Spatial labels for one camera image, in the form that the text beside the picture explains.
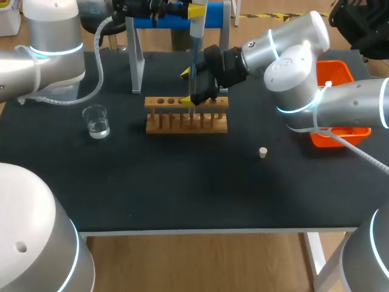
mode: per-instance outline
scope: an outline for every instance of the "test tube rack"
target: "test tube rack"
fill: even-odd
[[[228,97],[208,99],[206,102],[188,108],[181,103],[182,97],[146,97],[146,133],[148,134],[207,134],[227,133]]]

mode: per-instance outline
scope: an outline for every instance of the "table top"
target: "table top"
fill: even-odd
[[[356,51],[345,61],[369,78]],[[184,96],[185,53],[145,54],[141,95],[131,94],[128,55],[103,52],[105,84],[88,103],[59,107],[6,104],[0,161],[20,165],[51,188],[81,232],[178,229],[356,227],[387,196],[387,177],[347,149],[319,150],[277,115],[262,80],[230,88],[227,134],[147,135],[145,96]],[[80,96],[97,82],[86,53]],[[110,136],[94,141],[82,109],[107,107]],[[389,134],[373,130],[360,148],[389,163]],[[265,159],[258,149],[266,147]]]

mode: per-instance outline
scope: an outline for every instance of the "orange container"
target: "orange container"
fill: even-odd
[[[319,86],[325,86],[327,81],[332,81],[333,86],[353,82],[345,62],[340,60],[318,61],[317,62],[317,82]],[[363,139],[371,133],[371,128],[351,128],[351,127],[334,127],[332,133],[342,137],[353,145],[358,145]],[[344,147],[343,144],[335,141],[333,138],[321,134],[311,133],[312,142],[316,147]]]

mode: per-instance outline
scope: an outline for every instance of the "blue tube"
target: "blue tube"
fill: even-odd
[[[136,29],[153,29],[150,19],[134,18],[134,27]],[[182,19],[179,16],[165,15],[158,19],[157,29],[189,29],[190,20]],[[205,19],[206,29],[223,28],[223,3],[208,3],[207,18]]]

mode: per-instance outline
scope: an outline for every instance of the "wooden floor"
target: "wooden floor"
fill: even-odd
[[[242,0],[241,13],[329,13],[333,0]],[[275,18],[241,19],[232,27],[232,46],[282,25]],[[331,47],[349,49],[336,29],[329,27]],[[83,32],[87,50],[93,36]],[[144,50],[169,51],[169,30],[144,30]],[[208,30],[204,45],[218,43],[219,32]],[[118,36],[126,44],[126,36]],[[23,21],[18,36],[0,38],[0,49],[29,44]],[[389,76],[382,61],[370,61],[373,75]],[[320,234],[326,258],[343,238],[342,233]],[[254,292],[312,291],[309,267],[298,234],[169,235],[95,238],[91,251],[96,266],[95,292]],[[340,283],[333,291],[342,291]]]

